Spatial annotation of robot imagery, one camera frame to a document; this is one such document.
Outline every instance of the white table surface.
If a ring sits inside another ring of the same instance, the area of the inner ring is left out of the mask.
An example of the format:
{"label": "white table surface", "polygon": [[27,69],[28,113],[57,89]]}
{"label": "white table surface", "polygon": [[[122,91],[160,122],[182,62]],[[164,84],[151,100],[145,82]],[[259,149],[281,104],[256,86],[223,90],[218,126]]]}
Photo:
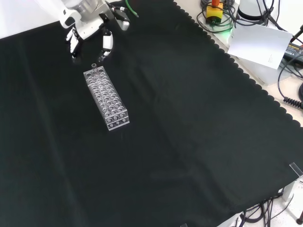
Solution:
{"label": "white table surface", "polygon": [[[174,0],[174,1],[196,21],[196,16],[201,12],[200,0]],[[286,1],[289,2],[289,0],[281,0],[281,6],[287,5]],[[283,11],[283,9],[280,10],[280,18],[282,18],[282,17],[285,18],[286,13],[284,13],[282,11]],[[281,23],[279,23],[279,24],[284,29],[295,34],[296,32],[299,31],[300,26],[303,24],[303,19],[297,21],[295,24],[292,24],[291,27],[287,26],[285,19],[284,20],[281,19]],[[215,43],[218,44],[220,46],[220,48],[224,49],[225,52],[228,51],[227,47],[217,37],[215,37],[211,33],[208,33],[208,34],[212,37],[212,39],[214,39]],[[277,84],[273,84],[270,86],[261,84],[256,79],[256,76],[253,75],[251,72],[249,72],[243,66],[243,64],[239,61],[239,59],[235,58],[235,62],[239,65],[240,68],[242,68],[244,70],[245,73],[250,75],[250,78],[254,79],[257,84],[261,85],[262,88],[268,92],[269,95],[274,97],[274,99],[280,103],[281,107],[286,109],[286,112],[288,114],[292,115],[293,119],[298,121],[301,124],[301,127],[303,127],[303,110],[297,109],[295,107],[292,107],[292,106],[284,103],[283,98],[278,91]],[[295,99],[295,100],[300,100],[299,96],[298,96],[298,90],[302,83],[303,83],[303,80],[300,80],[296,76],[292,75],[291,77],[282,80],[280,82],[280,87],[285,96]]]}

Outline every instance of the white wall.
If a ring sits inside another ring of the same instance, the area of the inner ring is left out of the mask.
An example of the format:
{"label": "white wall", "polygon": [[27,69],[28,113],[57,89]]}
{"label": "white wall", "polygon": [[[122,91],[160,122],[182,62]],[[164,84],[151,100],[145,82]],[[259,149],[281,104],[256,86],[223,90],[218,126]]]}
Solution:
{"label": "white wall", "polygon": [[60,0],[36,1],[0,0],[0,38],[58,21]]}

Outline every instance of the green cable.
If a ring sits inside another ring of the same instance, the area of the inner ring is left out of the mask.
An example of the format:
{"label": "green cable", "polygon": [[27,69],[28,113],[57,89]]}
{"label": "green cable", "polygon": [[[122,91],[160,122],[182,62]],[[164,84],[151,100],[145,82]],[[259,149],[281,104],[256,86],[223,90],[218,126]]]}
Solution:
{"label": "green cable", "polygon": [[126,6],[128,7],[129,11],[131,11],[136,17],[139,17],[138,14],[132,9],[129,5],[128,0],[125,0]]}

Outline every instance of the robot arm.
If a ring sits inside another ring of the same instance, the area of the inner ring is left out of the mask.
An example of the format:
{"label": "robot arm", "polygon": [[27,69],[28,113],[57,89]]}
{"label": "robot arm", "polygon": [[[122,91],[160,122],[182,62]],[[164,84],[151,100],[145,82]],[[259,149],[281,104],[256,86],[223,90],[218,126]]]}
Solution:
{"label": "robot arm", "polygon": [[64,9],[63,15],[60,18],[62,27],[69,28],[70,26],[81,21],[81,14],[74,9]]}
{"label": "robot arm", "polygon": [[99,60],[106,58],[113,48],[113,34],[106,29],[106,22],[115,19],[123,31],[129,28],[130,21],[125,14],[126,8],[115,7],[105,0],[72,0],[73,5],[65,3],[61,12],[60,23],[62,27],[72,29],[67,34],[65,41],[69,43],[70,53],[73,58],[80,51],[82,43],[98,30],[103,35],[103,47]]}

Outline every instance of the table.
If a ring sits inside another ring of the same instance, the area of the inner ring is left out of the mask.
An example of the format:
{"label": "table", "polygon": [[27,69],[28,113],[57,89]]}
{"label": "table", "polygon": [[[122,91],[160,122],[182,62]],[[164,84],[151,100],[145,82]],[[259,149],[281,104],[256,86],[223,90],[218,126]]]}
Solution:
{"label": "table", "polygon": [[110,133],[82,75],[100,34],[80,65],[59,23],[1,40],[1,225],[214,227],[295,179],[300,127],[173,2],[140,3],[128,35],[112,29],[131,123]]}
{"label": "table", "polygon": [[[201,12],[200,0],[187,0],[186,2],[182,1],[182,0],[174,0],[174,1],[196,21],[196,16],[198,15],[198,13]],[[275,5],[275,11],[273,14],[274,16],[275,16],[275,14],[277,14],[277,11],[276,11],[277,3],[278,3],[278,1],[275,1],[276,5]],[[289,5],[291,5],[289,1],[283,1],[283,0],[281,1],[281,13],[280,13],[279,24],[284,29],[295,34],[299,30],[299,28],[301,26],[300,23],[302,23],[302,20],[300,20],[300,19],[294,20],[294,22],[295,22],[294,24],[293,23],[289,24],[287,22],[288,12],[293,13],[293,11],[290,10]],[[224,39],[224,38],[226,38],[225,36],[215,36],[211,33],[208,33],[208,34],[212,37],[212,39],[215,40],[215,43],[218,44],[220,46],[220,48],[225,50],[225,52],[228,51],[228,47],[226,47],[227,43],[226,43],[226,40]],[[266,90],[270,96],[274,97],[275,100],[278,101],[281,104],[281,106],[286,109],[287,113],[292,115],[293,119],[298,121],[301,124],[301,127],[303,127],[303,112],[301,111],[301,109],[294,108],[283,102],[283,98],[281,97],[281,95],[277,89],[277,84],[272,84],[269,86],[263,84],[260,80],[258,80],[257,75],[254,75],[253,73],[248,71],[248,69],[245,67],[244,62],[241,62],[238,58],[234,58],[234,59],[235,59],[236,63],[239,65],[239,67],[244,70],[245,73],[249,74],[250,77],[252,79],[254,79],[257,84],[262,86],[262,89]],[[289,98],[295,99],[295,100],[300,100],[299,96],[298,96],[298,90],[299,90],[299,87],[301,84],[302,84],[302,81],[299,80],[295,76],[290,76],[280,82],[281,90],[283,91],[284,95]]]}
{"label": "table", "polygon": [[[197,14],[201,12],[200,0],[188,0],[186,2],[184,2],[182,0],[174,0],[174,1],[181,7],[181,9],[185,10],[185,12],[187,12],[196,21]],[[285,1],[281,1],[281,2],[282,2],[282,4],[281,4],[282,9],[283,8],[285,9],[285,7],[290,4],[289,2],[285,2]],[[273,16],[277,15],[277,4],[278,4],[278,2],[276,1],[275,2],[276,9],[273,12]],[[293,34],[295,34],[296,29],[301,26],[301,25],[299,25],[300,20],[295,20],[296,24],[288,24],[287,23],[287,14],[288,13],[286,10],[286,12],[284,12],[284,17],[286,19],[283,20],[283,12],[281,12],[279,23],[281,23],[281,26],[286,28],[289,32],[292,32]],[[214,39],[215,43],[218,44],[220,46],[220,48],[224,49],[226,52],[228,51],[228,43],[227,43],[227,39],[226,39],[225,35],[220,35],[220,34],[214,35],[209,32],[207,32],[207,33],[211,36],[212,39]],[[301,124],[301,127],[303,127],[303,112],[301,111],[301,109],[293,108],[292,106],[289,106],[283,102],[283,98],[281,97],[281,95],[277,89],[277,84],[272,84],[272,85],[268,86],[268,85],[262,83],[262,81],[258,80],[257,75],[254,75],[253,73],[249,72],[246,69],[245,65],[247,64],[248,66],[250,66],[250,65],[252,65],[251,63],[249,63],[248,61],[241,61],[237,57],[234,57],[234,59],[235,59],[235,62],[239,65],[239,67],[242,68],[245,73],[250,75],[251,79],[254,79],[257,84],[261,85],[262,89],[266,90],[269,95],[274,97],[275,100],[278,101],[280,103],[280,105],[286,109],[286,112],[288,114],[292,115],[293,119],[298,121]],[[285,95],[287,94],[288,97],[291,97],[292,99],[295,99],[295,100],[300,100],[299,96],[298,96],[298,90],[299,90],[299,87],[301,84],[302,84],[302,81],[299,80],[295,76],[290,76],[280,82],[280,86],[281,86],[283,93]],[[292,196],[293,189],[296,188],[297,184],[298,184],[298,181],[294,181],[293,183],[286,186],[285,193],[283,195],[283,198],[285,201],[288,200]],[[239,215],[240,214],[234,215],[229,220],[222,223],[219,227],[229,227],[236,220],[236,218]]]}

